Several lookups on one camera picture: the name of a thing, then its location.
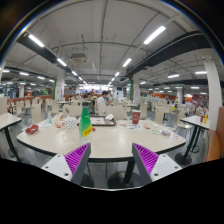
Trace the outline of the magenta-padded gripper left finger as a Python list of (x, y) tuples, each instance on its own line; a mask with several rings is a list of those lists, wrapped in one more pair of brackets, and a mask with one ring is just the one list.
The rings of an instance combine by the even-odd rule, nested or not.
[(81, 184), (91, 153), (91, 144), (84, 144), (66, 155), (56, 154), (42, 169), (77, 185)]

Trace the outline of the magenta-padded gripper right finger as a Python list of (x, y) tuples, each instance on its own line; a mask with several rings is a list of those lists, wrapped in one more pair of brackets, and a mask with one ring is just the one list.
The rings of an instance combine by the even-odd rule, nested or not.
[(181, 170), (167, 154), (158, 155), (137, 143), (132, 144), (132, 154), (144, 185)]

